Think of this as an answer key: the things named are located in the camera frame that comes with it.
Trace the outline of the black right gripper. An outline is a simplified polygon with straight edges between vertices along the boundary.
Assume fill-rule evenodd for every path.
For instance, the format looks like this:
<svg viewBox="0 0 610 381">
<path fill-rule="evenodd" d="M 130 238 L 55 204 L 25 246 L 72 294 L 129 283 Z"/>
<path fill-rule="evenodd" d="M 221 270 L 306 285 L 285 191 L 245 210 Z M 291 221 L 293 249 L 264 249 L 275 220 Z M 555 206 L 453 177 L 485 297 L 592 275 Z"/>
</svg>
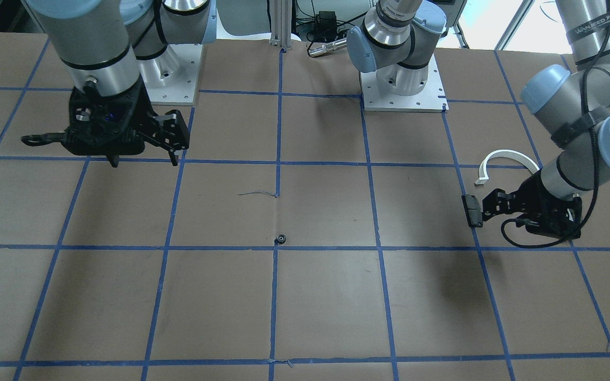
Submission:
<svg viewBox="0 0 610 381">
<path fill-rule="evenodd" d="M 105 156 L 118 167 L 121 155 L 139 155 L 145 144 L 166 150 L 172 166 L 184 161 L 190 133 L 180 110 L 157 115 L 141 77 L 125 92 L 100 96 L 97 79 L 89 76 L 69 100 L 69 126 L 63 132 L 25 135 L 30 147 L 60 143 L 80 156 Z"/>
</svg>

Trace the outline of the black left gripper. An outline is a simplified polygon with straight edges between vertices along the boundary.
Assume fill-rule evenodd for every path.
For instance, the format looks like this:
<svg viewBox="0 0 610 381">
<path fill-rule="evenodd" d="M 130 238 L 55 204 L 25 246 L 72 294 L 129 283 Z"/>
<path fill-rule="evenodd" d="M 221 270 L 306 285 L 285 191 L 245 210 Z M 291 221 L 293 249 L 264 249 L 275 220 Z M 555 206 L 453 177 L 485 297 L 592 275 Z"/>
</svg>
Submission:
<svg viewBox="0 0 610 381">
<path fill-rule="evenodd" d="M 541 181 L 540 175 L 532 175 L 523 181 L 515 192 L 505 193 L 496 188 L 482 201 L 481 220 L 486 222 L 501 214 L 521 213 L 522 222 L 531 234 L 561 239 L 581 237 L 582 200 L 579 196 L 564 199 L 552 195 Z"/>
</svg>

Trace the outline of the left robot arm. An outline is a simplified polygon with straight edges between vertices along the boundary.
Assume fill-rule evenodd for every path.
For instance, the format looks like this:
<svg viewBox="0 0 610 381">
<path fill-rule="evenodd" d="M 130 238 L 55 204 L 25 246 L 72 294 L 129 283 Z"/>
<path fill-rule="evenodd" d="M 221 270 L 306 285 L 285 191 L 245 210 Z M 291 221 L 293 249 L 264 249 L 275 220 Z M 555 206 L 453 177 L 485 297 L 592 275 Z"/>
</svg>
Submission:
<svg viewBox="0 0 610 381">
<path fill-rule="evenodd" d="M 558 1 L 557 7 L 576 61 L 576 72 L 552 65 L 523 87 L 527 109 L 561 149 L 512 193 L 495 189 L 482 203 L 462 197 L 472 228 L 501 214 L 531 234 L 578 238 L 591 216 L 599 188 L 610 181 L 610 1 Z M 377 72 L 392 93 L 421 91 L 427 65 L 445 28 L 443 10 L 427 1 L 380 1 L 350 29 L 346 45 L 354 67 Z M 581 195 L 593 194 L 582 210 Z"/>
</svg>

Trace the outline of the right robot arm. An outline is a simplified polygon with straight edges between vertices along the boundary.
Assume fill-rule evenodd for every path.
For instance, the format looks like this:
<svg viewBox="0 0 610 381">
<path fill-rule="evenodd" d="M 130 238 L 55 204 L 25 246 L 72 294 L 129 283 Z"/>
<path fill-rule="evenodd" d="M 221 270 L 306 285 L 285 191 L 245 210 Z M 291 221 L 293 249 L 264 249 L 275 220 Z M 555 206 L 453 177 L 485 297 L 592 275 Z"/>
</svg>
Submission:
<svg viewBox="0 0 610 381">
<path fill-rule="evenodd" d="M 145 145 L 165 150 L 173 166 L 190 133 L 179 110 L 158 115 L 148 85 L 174 79 L 176 63 L 147 79 L 142 66 L 172 53 L 173 45 L 216 40 L 214 1 L 29 1 L 74 87 L 63 132 L 27 135 L 29 147 L 61 144 L 79 156 L 104 156 L 117 167 Z"/>
</svg>

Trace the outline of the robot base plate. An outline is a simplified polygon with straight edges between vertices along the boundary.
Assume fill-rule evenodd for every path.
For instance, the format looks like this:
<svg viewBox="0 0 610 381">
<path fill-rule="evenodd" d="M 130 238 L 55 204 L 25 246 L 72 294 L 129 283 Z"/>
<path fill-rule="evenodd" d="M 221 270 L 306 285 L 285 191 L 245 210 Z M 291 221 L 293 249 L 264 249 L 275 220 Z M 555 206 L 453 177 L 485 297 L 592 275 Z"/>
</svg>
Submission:
<svg viewBox="0 0 610 381">
<path fill-rule="evenodd" d="M 193 106 L 200 79 L 203 45 L 169 45 L 156 58 L 138 60 L 154 105 Z"/>
<path fill-rule="evenodd" d="M 423 68 L 393 65 L 361 73 L 359 79 L 366 111 L 442 113 L 450 109 L 434 55 Z"/>
</svg>

